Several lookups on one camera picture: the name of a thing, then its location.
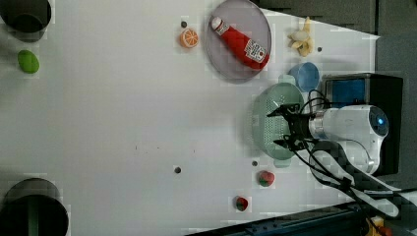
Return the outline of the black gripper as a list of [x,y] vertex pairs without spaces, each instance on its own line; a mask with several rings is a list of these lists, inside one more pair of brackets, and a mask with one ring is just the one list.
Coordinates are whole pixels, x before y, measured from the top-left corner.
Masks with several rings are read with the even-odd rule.
[[311,116],[299,112],[300,105],[298,103],[284,104],[283,107],[278,107],[268,117],[282,116],[289,128],[289,135],[284,136],[284,140],[275,140],[275,144],[289,148],[291,151],[306,149],[307,141],[312,138],[309,122]]

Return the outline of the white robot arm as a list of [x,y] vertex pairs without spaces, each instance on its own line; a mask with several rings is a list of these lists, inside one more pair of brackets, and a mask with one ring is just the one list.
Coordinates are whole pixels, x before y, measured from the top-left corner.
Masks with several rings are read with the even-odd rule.
[[382,145],[389,131],[383,110],[350,105],[304,114],[298,104],[283,104],[268,114],[283,118],[289,133],[275,143],[294,154],[304,150],[313,176],[354,200],[398,219],[416,213],[416,191],[397,189],[376,178]]

